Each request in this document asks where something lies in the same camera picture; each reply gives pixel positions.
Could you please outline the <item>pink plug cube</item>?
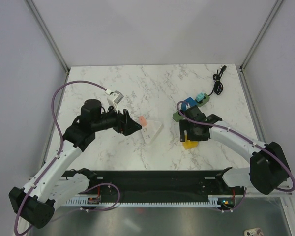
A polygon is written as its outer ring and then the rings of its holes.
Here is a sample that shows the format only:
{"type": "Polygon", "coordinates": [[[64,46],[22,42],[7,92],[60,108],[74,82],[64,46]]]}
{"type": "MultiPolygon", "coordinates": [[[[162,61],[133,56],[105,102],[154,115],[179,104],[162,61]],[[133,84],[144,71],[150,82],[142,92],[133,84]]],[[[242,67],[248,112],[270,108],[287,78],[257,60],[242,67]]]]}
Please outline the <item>pink plug cube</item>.
{"type": "Polygon", "coordinates": [[[140,116],[140,117],[138,118],[138,121],[139,121],[139,123],[140,123],[140,125],[141,125],[142,127],[147,126],[147,121],[146,121],[146,119],[145,119],[143,116],[140,116]]]}

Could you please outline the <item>yellow plug cube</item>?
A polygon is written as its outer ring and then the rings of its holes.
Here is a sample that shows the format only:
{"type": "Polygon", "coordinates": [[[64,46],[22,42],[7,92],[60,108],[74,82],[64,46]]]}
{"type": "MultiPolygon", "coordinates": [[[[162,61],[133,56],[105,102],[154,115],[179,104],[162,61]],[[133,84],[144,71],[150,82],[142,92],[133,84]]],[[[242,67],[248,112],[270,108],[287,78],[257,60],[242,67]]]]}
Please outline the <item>yellow plug cube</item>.
{"type": "Polygon", "coordinates": [[[191,141],[187,137],[187,131],[184,132],[185,141],[182,142],[182,145],[185,150],[195,148],[198,145],[198,141],[191,141]]]}

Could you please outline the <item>white angled socket block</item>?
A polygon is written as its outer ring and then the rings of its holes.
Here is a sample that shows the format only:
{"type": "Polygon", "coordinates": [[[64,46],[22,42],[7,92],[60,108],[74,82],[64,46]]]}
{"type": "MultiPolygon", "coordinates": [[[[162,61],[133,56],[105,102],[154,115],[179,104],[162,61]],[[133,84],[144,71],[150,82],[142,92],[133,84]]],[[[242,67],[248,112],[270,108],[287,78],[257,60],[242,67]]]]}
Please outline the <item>white angled socket block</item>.
{"type": "Polygon", "coordinates": [[[156,136],[159,134],[162,123],[159,121],[153,121],[153,120],[146,120],[147,126],[142,127],[141,134],[143,136],[143,139],[147,145],[150,145],[153,140],[156,138],[156,136]]]}

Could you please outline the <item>blue plug cube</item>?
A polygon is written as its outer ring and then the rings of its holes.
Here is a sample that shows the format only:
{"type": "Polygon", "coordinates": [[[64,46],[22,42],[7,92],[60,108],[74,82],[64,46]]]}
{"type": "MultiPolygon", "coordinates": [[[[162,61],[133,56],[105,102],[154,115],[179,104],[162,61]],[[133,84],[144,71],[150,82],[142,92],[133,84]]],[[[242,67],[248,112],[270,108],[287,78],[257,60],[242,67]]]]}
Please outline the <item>blue plug cube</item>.
{"type": "Polygon", "coordinates": [[[181,110],[186,111],[193,106],[197,106],[197,102],[192,97],[189,97],[182,102],[181,110]]]}

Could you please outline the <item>teal plug cube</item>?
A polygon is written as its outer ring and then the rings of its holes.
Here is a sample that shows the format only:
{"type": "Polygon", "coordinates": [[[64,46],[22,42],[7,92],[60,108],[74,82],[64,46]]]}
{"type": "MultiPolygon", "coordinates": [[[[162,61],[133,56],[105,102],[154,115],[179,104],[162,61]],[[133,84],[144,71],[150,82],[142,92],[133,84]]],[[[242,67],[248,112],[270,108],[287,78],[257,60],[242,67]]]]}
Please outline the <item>teal plug cube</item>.
{"type": "Polygon", "coordinates": [[[201,103],[204,99],[205,99],[205,94],[201,92],[196,96],[195,101],[197,103],[201,103]]]}

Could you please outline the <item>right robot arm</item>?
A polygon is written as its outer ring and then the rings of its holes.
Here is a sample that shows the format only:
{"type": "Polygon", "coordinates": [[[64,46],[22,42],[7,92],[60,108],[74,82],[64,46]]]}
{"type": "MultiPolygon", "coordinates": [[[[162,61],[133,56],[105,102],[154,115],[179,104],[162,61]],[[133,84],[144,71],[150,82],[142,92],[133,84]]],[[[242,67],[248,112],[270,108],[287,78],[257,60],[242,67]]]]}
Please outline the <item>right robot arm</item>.
{"type": "Polygon", "coordinates": [[[273,190],[291,193],[295,190],[293,176],[281,146],[276,142],[264,143],[235,130],[221,117],[206,116],[199,107],[177,111],[180,140],[215,140],[245,159],[248,168],[226,168],[220,171],[215,181],[216,190],[228,193],[233,187],[253,187],[264,195],[273,190]]]}

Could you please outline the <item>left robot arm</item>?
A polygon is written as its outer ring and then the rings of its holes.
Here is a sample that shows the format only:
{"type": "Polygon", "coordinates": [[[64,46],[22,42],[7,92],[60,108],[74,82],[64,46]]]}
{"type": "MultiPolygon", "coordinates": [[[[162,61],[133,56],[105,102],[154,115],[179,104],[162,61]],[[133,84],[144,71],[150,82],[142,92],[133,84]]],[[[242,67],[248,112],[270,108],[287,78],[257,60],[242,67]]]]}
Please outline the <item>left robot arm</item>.
{"type": "Polygon", "coordinates": [[[107,111],[102,109],[102,103],[97,99],[85,101],[80,115],[60,135],[60,147],[54,157],[22,188],[13,187],[10,190],[8,196],[16,218],[23,218],[31,226],[41,229],[67,200],[80,192],[94,193],[98,181],[92,178],[95,173],[86,168],[79,170],[65,184],[57,186],[56,183],[70,164],[95,140],[95,134],[110,128],[129,136],[141,130],[142,126],[131,118],[127,109],[118,110],[113,101],[109,101],[107,111]]]}

